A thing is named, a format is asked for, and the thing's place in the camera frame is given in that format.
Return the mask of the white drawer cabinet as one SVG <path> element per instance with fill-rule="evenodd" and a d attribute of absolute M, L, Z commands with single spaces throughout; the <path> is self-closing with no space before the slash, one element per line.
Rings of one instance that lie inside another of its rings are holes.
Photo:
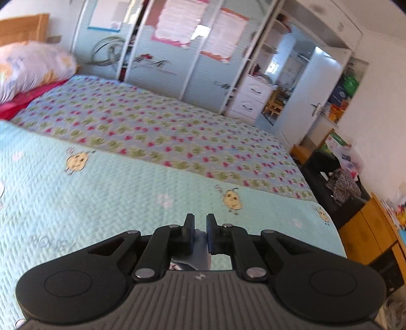
<path fill-rule="evenodd" d="M 226 117 L 253 126 L 273 91 L 274 85 L 263 78 L 246 75 L 226 110 Z"/>

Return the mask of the white patterned baby garment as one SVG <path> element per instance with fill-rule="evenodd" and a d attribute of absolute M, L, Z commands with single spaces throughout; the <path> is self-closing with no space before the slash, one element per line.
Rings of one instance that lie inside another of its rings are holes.
<path fill-rule="evenodd" d="M 207 246 L 207 233 L 196 229 L 192 253 L 174 256 L 171 259 L 169 269 L 176 271 L 209 271 L 211 269 L 211 255 Z"/>

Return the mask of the wooden headboard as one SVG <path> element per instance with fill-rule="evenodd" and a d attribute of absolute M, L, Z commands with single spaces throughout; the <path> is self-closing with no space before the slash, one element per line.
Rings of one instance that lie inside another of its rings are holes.
<path fill-rule="evenodd" d="M 19 16 L 0 20 L 0 46 L 24 41 L 45 42 L 49 14 Z"/>

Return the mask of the black chair with clothes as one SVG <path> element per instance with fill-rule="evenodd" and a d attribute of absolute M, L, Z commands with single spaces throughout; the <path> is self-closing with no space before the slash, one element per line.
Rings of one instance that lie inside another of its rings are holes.
<path fill-rule="evenodd" d="M 329 152 L 316 149 L 300 170 L 316 200 L 338 229 L 370 200 L 361 180 L 354 179 Z"/>

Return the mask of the mint green bee quilt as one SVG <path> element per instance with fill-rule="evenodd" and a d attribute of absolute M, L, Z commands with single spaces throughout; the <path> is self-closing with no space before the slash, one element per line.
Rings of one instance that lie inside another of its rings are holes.
<path fill-rule="evenodd" d="M 127 230 L 150 235 L 187 214 L 257 234 L 273 229 L 345 255 L 322 207 L 202 175 L 75 145 L 1 123 L 1 328 L 23 315 L 22 275 Z"/>

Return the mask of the floral long pillow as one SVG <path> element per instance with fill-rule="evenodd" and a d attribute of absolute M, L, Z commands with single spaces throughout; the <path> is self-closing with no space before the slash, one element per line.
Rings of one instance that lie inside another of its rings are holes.
<path fill-rule="evenodd" d="M 37 41 L 1 47 L 1 103 L 31 89 L 70 79 L 77 70 L 75 57 L 55 45 Z"/>

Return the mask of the pale blue sliding wardrobe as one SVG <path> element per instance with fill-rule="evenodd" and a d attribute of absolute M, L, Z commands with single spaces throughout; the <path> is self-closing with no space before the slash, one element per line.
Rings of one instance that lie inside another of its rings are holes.
<path fill-rule="evenodd" d="M 85 1 L 81 71 L 216 113 L 225 110 L 275 1 Z"/>

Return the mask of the heart patterned bedsheet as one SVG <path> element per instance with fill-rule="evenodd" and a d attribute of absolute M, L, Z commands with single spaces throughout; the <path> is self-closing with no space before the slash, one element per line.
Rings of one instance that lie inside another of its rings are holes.
<path fill-rule="evenodd" d="M 315 197 L 270 133 L 115 80 L 76 75 L 13 119 L 27 130 L 295 199 Z"/>

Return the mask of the white room door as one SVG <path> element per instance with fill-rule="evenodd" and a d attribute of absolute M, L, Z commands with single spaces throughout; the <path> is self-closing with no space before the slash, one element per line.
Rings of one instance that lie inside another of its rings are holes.
<path fill-rule="evenodd" d="M 345 48 L 316 47 L 275 124 L 275 136 L 289 151 L 318 118 L 351 56 Z"/>

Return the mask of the wooden desk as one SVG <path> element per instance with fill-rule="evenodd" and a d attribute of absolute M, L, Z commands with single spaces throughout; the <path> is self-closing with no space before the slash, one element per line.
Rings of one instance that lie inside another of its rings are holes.
<path fill-rule="evenodd" d="M 381 275 L 388 296 L 405 285 L 405 243 L 375 194 L 339 229 L 339 235 L 350 260 Z"/>

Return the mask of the magenta bed sheet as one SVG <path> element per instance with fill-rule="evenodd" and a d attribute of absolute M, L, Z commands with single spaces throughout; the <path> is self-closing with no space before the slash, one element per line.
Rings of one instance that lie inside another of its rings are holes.
<path fill-rule="evenodd" d="M 3 103 L 0 106 L 0 119 L 13 119 L 13 117 L 15 117 L 18 112 L 25 109 L 32 102 L 32 100 L 38 98 L 55 87 L 65 84 L 66 82 L 67 80 L 62 80 L 60 82 L 50 83 L 48 85 L 36 87 L 27 92 L 16 95 L 11 101 Z"/>

